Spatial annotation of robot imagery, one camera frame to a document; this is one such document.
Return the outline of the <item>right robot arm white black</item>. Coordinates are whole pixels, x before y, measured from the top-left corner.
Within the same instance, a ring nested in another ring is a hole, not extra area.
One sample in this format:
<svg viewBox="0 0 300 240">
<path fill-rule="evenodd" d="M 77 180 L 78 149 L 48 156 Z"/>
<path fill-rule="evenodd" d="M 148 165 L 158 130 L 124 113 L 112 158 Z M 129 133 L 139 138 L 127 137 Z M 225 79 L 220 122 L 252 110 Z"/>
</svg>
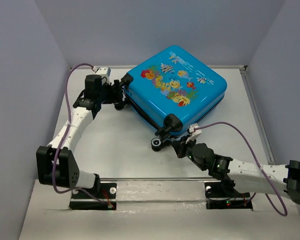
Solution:
<svg viewBox="0 0 300 240">
<path fill-rule="evenodd" d="M 185 139 L 172 142 L 178 158 L 189 158 L 201 171 L 221 181 L 225 196 L 234 193 L 279 195 L 300 205 L 300 162 L 257 164 L 214 153 L 205 143 Z"/>
</svg>

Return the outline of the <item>blue hard-shell suitcase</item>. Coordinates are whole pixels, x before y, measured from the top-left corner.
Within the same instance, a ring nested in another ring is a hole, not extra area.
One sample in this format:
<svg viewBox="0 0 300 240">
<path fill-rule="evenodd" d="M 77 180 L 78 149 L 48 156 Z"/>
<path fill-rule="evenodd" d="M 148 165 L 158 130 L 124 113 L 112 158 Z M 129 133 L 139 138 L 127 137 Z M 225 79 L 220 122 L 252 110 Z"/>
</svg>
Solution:
<svg viewBox="0 0 300 240">
<path fill-rule="evenodd" d="M 172 45 L 129 70 L 120 86 L 125 102 L 156 130 L 150 144 L 158 152 L 220 103 L 227 82 L 189 52 Z"/>
</svg>

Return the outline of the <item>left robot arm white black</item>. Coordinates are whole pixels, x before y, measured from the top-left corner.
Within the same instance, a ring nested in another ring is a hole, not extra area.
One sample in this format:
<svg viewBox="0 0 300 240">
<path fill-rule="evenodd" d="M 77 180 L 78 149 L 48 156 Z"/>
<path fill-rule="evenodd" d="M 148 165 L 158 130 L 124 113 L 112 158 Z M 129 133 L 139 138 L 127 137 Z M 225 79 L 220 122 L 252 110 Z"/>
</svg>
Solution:
<svg viewBox="0 0 300 240">
<path fill-rule="evenodd" d="M 100 194 L 100 176 L 80 170 L 74 151 L 103 104 L 124 106 L 124 86 L 125 82 L 118 79 L 110 83 L 107 74 L 85 77 L 84 89 L 74 104 L 67 106 L 67 122 L 47 146 L 36 151 L 38 180 L 42 185 L 53 186 L 56 192 L 60 188 L 82 190 L 91 198 Z"/>
</svg>

